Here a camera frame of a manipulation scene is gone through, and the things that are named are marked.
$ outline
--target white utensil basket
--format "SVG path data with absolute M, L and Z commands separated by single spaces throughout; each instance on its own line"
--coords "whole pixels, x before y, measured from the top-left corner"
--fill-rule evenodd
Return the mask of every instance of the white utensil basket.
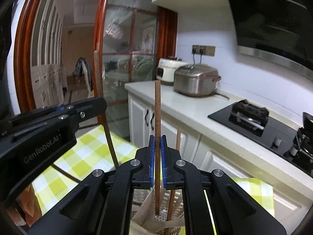
M 168 202 L 170 199 L 171 191 L 167 191 L 163 188 L 162 181 L 160 182 L 160 215 L 155 215 L 155 186 L 151 190 L 134 190 L 133 201 L 137 203 L 142 203 L 142 205 L 134 206 L 132 209 L 132 222 L 130 224 L 131 235 L 163 235 L 164 230 L 159 231 L 158 233 L 151 233 L 141 227 L 146 220 L 156 220 L 159 222 L 165 222 L 168 212 Z M 181 190 L 176 190 L 172 220 L 183 218 L 184 217 L 184 207 L 183 207 L 183 195 Z M 181 231 L 180 227 L 169 228 L 169 235 L 179 235 Z

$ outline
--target range hood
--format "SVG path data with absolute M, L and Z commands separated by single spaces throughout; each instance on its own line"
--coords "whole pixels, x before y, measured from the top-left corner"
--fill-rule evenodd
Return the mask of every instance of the range hood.
M 313 80 L 312 0 L 229 0 L 238 50 Z

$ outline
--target kitchen counter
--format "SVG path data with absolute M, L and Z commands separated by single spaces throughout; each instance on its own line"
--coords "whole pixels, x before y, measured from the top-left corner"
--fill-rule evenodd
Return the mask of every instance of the kitchen counter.
M 154 105 L 154 82 L 125 84 L 125 89 Z M 313 201 L 313 178 L 265 147 L 219 124 L 208 115 L 241 99 L 240 96 L 221 92 L 222 96 L 192 98 L 174 92 L 173 87 L 161 86 L 161 110 L 217 142 L 254 166 L 272 174 L 276 179 Z M 270 116 L 297 129 L 299 125 L 270 110 Z

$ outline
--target white rice cooker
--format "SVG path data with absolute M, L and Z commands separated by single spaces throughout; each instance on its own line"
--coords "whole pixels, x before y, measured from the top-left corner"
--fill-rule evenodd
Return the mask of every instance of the white rice cooker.
M 182 61 L 176 57 L 169 57 L 168 59 L 161 58 L 159 61 L 159 66 L 156 70 L 156 79 L 167 85 L 173 85 L 175 70 L 178 67 L 187 64 L 188 62 Z

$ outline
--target glass door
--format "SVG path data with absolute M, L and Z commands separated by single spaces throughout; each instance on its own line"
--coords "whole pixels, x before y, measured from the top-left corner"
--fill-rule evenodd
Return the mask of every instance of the glass door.
M 99 58 L 102 88 L 110 131 L 127 140 L 128 93 L 124 85 L 154 79 L 157 27 L 157 6 L 151 0 L 108 0 Z

